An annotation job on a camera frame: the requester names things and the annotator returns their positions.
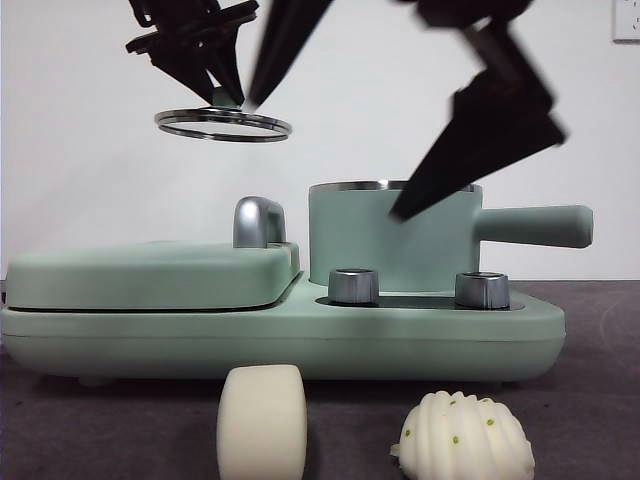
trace silver pot rim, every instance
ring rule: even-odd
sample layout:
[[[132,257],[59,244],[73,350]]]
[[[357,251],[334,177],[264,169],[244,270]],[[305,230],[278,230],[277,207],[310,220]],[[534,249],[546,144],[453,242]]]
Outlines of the silver pot rim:
[[[402,190],[406,180],[360,180],[350,182],[319,183],[309,188],[309,194],[318,192],[346,192],[350,190]],[[460,192],[482,192],[480,185],[471,184],[459,190]]]

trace metal ring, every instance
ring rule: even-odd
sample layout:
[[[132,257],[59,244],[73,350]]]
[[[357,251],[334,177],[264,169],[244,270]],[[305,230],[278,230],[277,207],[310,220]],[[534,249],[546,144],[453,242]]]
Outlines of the metal ring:
[[[256,115],[255,113],[244,113],[236,109],[226,108],[192,108],[183,110],[167,110],[157,113],[154,117],[158,128],[164,132],[180,135],[183,137],[203,138],[207,140],[218,140],[223,142],[248,142],[265,143],[279,142],[286,140],[292,132],[291,125],[276,118]],[[231,125],[242,125],[246,127],[262,128],[271,130],[273,135],[241,135],[230,133],[207,133],[188,128],[173,126],[176,123],[185,122],[209,122],[225,123]]]
[[[406,180],[365,180],[353,182],[320,183],[309,188],[309,193],[318,192],[346,192],[352,190],[402,190],[406,186]],[[480,185],[467,185],[460,189],[461,192],[482,192]]]

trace silver knob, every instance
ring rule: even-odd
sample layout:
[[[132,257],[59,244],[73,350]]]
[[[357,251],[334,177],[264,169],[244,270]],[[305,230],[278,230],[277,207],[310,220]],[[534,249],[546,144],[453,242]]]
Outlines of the silver knob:
[[[338,268],[329,273],[329,300],[337,303],[378,303],[378,272]]]
[[[456,303],[484,310],[506,308],[509,278],[502,273],[473,272],[456,275]]]

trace mint green appliance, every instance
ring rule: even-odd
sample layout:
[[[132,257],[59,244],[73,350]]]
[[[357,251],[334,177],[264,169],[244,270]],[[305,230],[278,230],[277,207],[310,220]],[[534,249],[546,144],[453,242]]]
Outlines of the mint green appliance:
[[[20,255],[3,343],[26,367],[85,380],[223,378],[274,363],[308,379],[512,381],[548,370],[562,310],[508,290],[504,305],[471,305],[494,288],[477,282],[498,277],[458,274],[477,272],[482,240],[586,247],[591,210],[483,210],[471,186],[400,224],[387,212],[401,187],[312,187],[309,273],[282,207],[260,197],[238,203],[229,244]]]

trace silver ring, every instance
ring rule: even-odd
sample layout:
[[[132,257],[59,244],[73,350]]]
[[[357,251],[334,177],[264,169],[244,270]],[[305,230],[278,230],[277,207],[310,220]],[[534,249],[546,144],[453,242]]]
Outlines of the silver ring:
[[[292,132],[291,125],[277,118],[244,113],[236,109],[227,108],[187,108],[183,110],[167,110],[157,113],[154,117],[158,128],[163,132],[183,137],[203,138],[223,142],[264,143],[286,140]],[[231,133],[207,133],[199,130],[181,128],[173,124],[185,122],[209,122],[242,125],[246,127],[262,128],[274,132],[273,135],[242,135]]]

